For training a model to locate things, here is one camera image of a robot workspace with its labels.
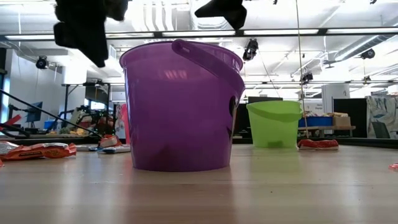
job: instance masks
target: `desk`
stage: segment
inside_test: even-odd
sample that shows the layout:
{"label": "desk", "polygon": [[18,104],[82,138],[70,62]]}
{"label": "desk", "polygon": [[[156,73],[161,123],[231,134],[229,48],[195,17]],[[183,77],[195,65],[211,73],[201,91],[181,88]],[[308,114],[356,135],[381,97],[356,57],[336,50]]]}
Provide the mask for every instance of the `desk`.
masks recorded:
{"label": "desk", "polygon": [[134,170],[130,153],[6,162],[0,223],[398,223],[398,151],[233,146],[231,166]]}
{"label": "desk", "polygon": [[314,126],[307,128],[298,128],[299,131],[316,131],[319,130],[319,137],[325,137],[325,130],[334,130],[334,131],[349,131],[349,136],[353,137],[353,130],[355,130],[355,126]]}

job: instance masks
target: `green bucket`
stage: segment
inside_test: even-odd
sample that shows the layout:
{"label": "green bucket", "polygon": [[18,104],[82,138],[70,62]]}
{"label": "green bucket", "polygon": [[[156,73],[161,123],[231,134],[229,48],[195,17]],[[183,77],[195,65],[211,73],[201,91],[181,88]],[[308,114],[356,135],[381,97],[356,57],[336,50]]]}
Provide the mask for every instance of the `green bucket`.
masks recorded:
{"label": "green bucket", "polygon": [[256,147],[295,148],[302,117],[300,103],[266,101],[246,105],[251,134]]}

